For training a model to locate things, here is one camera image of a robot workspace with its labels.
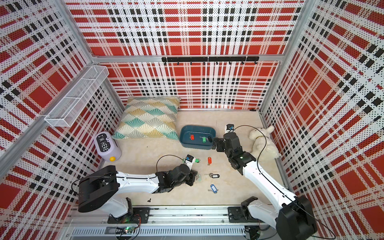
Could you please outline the blue tag key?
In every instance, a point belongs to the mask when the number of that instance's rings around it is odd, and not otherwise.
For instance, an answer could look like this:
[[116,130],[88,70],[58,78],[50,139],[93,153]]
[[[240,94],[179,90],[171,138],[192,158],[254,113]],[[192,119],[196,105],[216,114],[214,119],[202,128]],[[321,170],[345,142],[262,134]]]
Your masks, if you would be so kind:
[[218,193],[218,189],[216,188],[216,186],[214,184],[210,185],[210,189],[208,189],[208,191],[213,192],[214,194]]

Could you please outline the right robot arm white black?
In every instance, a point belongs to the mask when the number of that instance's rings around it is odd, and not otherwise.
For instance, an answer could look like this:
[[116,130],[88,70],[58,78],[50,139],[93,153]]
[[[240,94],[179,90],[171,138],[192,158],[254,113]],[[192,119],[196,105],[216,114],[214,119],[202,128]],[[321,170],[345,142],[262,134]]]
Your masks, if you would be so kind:
[[311,202],[306,197],[297,197],[265,172],[258,160],[243,150],[236,133],[214,138],[212,148],[224,152],[231,166],[271,202],[266,205],[257,198],[243,201],[246,216],[268,224],[282,240],[306,240],[318,231]]

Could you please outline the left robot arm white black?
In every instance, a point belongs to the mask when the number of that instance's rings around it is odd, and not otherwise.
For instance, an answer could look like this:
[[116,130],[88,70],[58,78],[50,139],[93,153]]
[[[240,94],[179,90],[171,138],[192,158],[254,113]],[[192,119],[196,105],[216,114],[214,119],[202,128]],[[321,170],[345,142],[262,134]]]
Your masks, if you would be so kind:
[[115,166],[110,165],[79,181],[78,211],[88,213],[102,210],[118,219],[132,209],[131,200],[122,199],[119,194],[169,193],[183,184],[192,186],[197,174],[197,171],[191,169],[191,165],[185,164],[171,171],[150,175],[130,175],[118,172]]

